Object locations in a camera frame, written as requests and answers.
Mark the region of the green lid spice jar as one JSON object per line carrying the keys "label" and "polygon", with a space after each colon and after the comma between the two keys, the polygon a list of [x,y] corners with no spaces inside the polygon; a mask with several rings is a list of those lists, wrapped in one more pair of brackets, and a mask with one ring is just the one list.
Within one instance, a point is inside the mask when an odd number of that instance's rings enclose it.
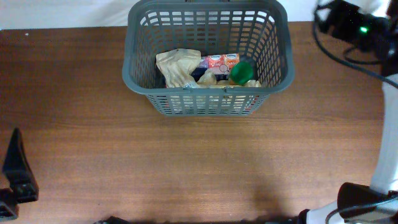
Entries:
{"label": "green lid spice jar", "polygon": [[254,77],[254,70],[250,63],[239,62],[229,73],[229,79],[237,85],[245,85]]}

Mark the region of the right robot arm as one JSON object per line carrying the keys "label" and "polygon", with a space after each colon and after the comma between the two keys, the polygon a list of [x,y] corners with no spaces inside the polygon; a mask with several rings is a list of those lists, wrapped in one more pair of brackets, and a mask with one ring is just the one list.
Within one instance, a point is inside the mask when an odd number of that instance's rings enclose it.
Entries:
{"label": "right robot arm", "polygon": [[[335,62],[382,81],[384,124],[376,169],[370,185],[344,183],[338,198],[322,208],[303,210],[291,223],[397,223],[397,1],[384,17],[373,15],[379,1],[320,1],[313,11],[312,35],[318,48]],[[321,44],[318,33],[351,44],[338,58]],[[365,69],[367,61],[346,55],[372,52],[381,74]]]}

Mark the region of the blue tissue box pack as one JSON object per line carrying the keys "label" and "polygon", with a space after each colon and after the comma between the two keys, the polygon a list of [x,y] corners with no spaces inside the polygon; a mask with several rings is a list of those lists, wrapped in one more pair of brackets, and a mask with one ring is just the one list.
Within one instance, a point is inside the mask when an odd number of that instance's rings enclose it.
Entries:
{"label": "blue tissue box pack", "polygon": [[231,69],[240,62],[239,54],[208,55],[201,57],[191,76],[199,81],[207,70],[215,74],[216,80],[227,80]]}

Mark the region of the cream paper pouch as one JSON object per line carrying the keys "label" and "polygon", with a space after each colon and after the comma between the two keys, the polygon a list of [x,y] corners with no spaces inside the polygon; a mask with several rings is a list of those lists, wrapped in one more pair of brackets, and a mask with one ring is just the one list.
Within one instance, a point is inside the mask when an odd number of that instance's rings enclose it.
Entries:
{"label": "cream paper pouch", "polygon": [[174,49],[157,54],[155,59],[167,88],[198,88],[191,74],[201,62],[200,51]]}

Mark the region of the orange pasta package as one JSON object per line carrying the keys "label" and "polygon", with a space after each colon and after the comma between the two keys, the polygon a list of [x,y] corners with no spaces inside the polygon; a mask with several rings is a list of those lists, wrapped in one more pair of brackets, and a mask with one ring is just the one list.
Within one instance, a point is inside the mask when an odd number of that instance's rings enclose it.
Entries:
{"label": "orange pasta package", "polygon": [[255,95],[170,95],[157,103],[166,115],[249,115],[261,104]]}

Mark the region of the beige snack bag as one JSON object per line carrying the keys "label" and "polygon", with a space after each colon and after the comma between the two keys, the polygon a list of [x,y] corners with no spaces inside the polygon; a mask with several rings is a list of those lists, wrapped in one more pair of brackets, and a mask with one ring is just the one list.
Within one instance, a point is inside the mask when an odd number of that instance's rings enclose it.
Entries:
{"label": "beige snack bag", "polygon": [[260,82],[256,80],[249,80],[244,85],[235,84],[231,80],[217,81],[216,75],[210,70],[207,70],[200,77],[199,81],[197,81],[197,85],[200,88],[239,88],[239,87],[260,88],[261,87]]}

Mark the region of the grey plastic laundry basket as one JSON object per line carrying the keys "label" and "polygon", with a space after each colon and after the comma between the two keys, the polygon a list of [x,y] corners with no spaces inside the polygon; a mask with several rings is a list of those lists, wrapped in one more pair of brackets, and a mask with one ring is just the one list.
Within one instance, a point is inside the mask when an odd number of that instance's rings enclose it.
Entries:
{"label": "grey plastic laundry basket", "polygon": [[[167,88],[155,57],[174,49],[239,54],[251,64],[261,87]],[[262,99],[260,107],[294,80],[286,10],[276,0],[139,1],[128,15],[122,77],[129,89],[146,96],[164,115],[157,103],[170,95],[255,95]]]}

